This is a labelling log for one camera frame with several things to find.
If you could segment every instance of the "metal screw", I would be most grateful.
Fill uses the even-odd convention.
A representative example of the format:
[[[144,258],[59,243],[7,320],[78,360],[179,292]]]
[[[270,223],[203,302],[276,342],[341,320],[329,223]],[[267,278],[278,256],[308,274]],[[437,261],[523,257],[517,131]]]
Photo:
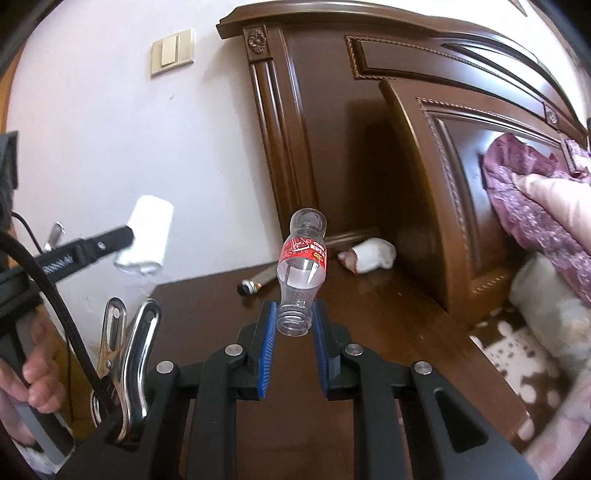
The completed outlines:
[[[345,347],[345,352],[353,356],[361,355],[363,353],[363,347],[358,343],[350,343]]]
[[[433,371],[433,367],[429,362],[421,360],[420,362],[414,364],[414,370],[420,375],[428,375]]]
[[[242,345],[238,345],[237,343],[231,343],[226,347],[224,351],[226,352],[226,355],[238,356],[242,353],[243,350],[244,349],[242,348]]]
[[[160,362],[156,365],[156,371],[159,374],[169,374],[174,369],[174,363],[170,360],[165,360],[164,362]]]

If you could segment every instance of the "plastic bottle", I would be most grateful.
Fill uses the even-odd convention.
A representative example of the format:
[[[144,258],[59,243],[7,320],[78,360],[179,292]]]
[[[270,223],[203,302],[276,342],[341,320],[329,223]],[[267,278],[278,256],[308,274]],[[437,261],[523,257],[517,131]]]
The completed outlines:
[[[290,232],[277,265],[281,285],[277,330],[302,336],[312,326],[314,298],[326,278],[326,218],[318,210],[303,208],[291,217]]]

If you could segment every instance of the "wooden table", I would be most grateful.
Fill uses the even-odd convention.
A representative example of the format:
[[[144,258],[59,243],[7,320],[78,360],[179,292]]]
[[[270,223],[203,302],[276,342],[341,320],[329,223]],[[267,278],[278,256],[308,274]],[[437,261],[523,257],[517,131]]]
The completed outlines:
[[[256,322],[262,302],[279,299],[277,282],[255,297],[236,285],[261,270],[247,268],[159,286],[164,312],[151,365],[187,365],[232,343]],[[509,440],[527,418],[524,404],[441,307],[396,268],[355,276],[330,260],[319,297],[332,321],[386,360],[431,362]],[[353,478],[351,402],[330,403],[320,391],[313,339],[277,335],[271,385],[262,402],[237,406],[238,478]]]

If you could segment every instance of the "triangular cutout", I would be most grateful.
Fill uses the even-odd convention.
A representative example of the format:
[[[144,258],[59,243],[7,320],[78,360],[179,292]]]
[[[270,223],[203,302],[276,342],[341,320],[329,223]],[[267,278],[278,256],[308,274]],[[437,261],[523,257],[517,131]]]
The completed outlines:
[[[468,450],[484,445],[488,436],[447,396],[443,390],[435,392],[435,399],[441,411],[449,440],[456,453],[464,453]]]

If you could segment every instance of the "wooden headboard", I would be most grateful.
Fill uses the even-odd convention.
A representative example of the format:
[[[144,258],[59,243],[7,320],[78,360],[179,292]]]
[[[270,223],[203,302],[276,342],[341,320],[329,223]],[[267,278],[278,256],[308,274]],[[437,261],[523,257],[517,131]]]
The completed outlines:
[[[332,240],[390,239],[461,323],[506,298],[520,254],[479,155],[512,131],[566,162],[560,135],[586,135],[533,54],[468,22],[356,1],[246,5],[217,28],[245,42],[284,235],[312,206]]]

